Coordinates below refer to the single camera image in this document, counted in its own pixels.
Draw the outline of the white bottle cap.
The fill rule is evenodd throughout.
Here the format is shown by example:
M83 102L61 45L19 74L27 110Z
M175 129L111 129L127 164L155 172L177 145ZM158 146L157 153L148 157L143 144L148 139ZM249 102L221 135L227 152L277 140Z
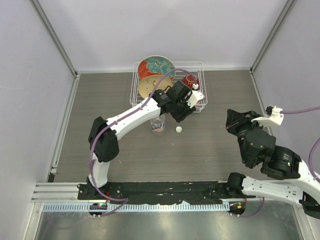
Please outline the white bottle cap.
M182 127L181 126L177 126L175 128L175 130L176 130L177 133L181 133L182 132Z

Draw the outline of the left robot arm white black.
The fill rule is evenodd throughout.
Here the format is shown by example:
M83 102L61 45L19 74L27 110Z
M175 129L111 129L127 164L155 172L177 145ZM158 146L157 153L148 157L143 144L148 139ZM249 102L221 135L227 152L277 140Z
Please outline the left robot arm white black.
M198 84L188 87L182 81L177 81L167 91L154 90L140 104L117 116L96 118L88 138L89 194L97 200L106 195L110 162L120 152L118 142L122 137L144 122L163 114L170 114L179 123L196 110L196 105L203 98Z

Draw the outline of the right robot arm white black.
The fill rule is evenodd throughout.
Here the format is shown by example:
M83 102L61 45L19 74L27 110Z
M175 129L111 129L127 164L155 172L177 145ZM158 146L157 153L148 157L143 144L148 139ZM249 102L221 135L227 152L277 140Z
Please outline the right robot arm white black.
M232 172L226 183L226 193L233 198L263 197L281 201L312 218L320 217L320 176L291 149L276 144L276 137L264 127L280 126L284 116L291 114L276 106L268 106L267 116L255 111L227 110L225 129L236 136L242 163L250 169L261 166L260 172L286 185L257 180Z

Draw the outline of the clear plastic water bottle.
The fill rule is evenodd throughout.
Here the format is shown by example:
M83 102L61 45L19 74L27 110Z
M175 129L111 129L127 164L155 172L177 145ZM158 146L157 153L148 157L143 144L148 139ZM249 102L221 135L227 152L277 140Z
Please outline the clear plastic water bottle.
M151 130L153 132L163 132L165 128L166 117L164 114L154 117L150 120Z

